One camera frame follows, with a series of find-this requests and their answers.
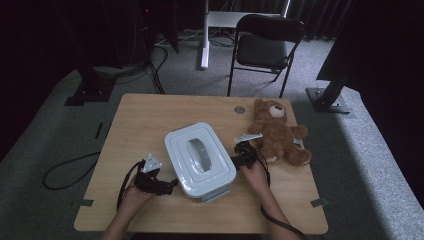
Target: white plastic container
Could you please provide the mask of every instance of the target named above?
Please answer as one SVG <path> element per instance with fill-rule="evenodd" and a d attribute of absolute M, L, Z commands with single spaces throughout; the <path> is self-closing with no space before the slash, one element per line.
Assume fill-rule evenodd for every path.
<path fill-rule="evenodd" d="M 209 124 L 170 132 L 165 145 L 186 195 L 210 202 L 230 192 L 236 168 Z"/>

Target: black folding chair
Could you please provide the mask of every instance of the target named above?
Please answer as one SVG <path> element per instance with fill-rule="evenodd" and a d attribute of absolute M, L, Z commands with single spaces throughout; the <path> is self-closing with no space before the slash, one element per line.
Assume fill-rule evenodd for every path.
<path fill-rule="evenodd" d="M 234 69 L 275 74 L 276 77 L 272 82 L 277 81 L 281 72 L 286 69 L 279 96 L 281 98 L 293 63 L 294 52 L 303 37 L 304 25 L 301 21 L 260 14 L 243 16 L 236 26 L 227 96 L 231 93 Z M 293 43 L 289 52 L 286 42 Z"/>

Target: teddy bear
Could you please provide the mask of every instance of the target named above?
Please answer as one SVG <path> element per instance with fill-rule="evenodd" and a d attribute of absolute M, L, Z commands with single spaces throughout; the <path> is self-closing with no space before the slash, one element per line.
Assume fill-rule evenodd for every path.
<path fill-rule="evenodd" d="M 285 159 L 293 166 L 308 164 L 312 153 L 294 143 L 295 139 L 304 139 L 308 129 L 304 125 L 287 126 L 286 109 L 280 103 L 263 99 L 253 102 L 255 121 L 247 132 L 262 134 L 256 138 L 256 148 L 267 162 Z"/>

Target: gray carpet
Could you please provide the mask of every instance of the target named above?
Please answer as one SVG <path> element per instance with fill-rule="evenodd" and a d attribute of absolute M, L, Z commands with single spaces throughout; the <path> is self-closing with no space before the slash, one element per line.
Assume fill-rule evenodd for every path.
<path fill-rule="evenodd" d="M 226 38 L 213 38 L 231 44 Z M 358 92 L 344 88 L 341 96 L 349 115 L 317 113 L 305 89 L 326 87 L 316 75 L 333 42 L 303 41 L 295 56 L 284 98 L 293 104 L 298 123 L 308 126 L 304 141 L 313 153 L 311 167 L 324 207 L 329 231 L 308 239 L 424 239 L 424 212 L 418 204 Z M 180 43 L 159 70 L 166 94 L 225 96 L 231 47 L 211 44 L 209 68 L 199 69 L 201 42 Z M 155 48 L 159 66 L 166 52 Z M 105 67 L 99 71 L 115 73 Z M 278 97 L 281 77 L 237 72 L 232 96 Z M 151 71 L 121 77 L 109 102 L 65 107 L 81 79 L 77 71 L 59 82 L 38 114 L 0 165 L 0 239 L 98 239 L 99 232 L 73 227 L 91 173 L 76 185 L 59 191 L 45 189 L 44 173 L 54 164 L 101 151 L 120 98 L 125 93 L 155 93 Z M 98 133 L 99 124 L 103 124 Z M 95 162 L 89 157 L 60 168 L 48 178 L 60 186 L 78 178 Z"/>

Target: teddy bear head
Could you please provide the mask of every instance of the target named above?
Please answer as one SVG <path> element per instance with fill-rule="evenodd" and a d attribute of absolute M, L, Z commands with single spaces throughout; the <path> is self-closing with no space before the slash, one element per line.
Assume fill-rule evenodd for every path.
<path fill-rule="evenodd" d="M 256 99 L 253 102 L 255 120 L 280 120 L 287 122 L 286 109 L 280 103 L 262 99 Z"/>

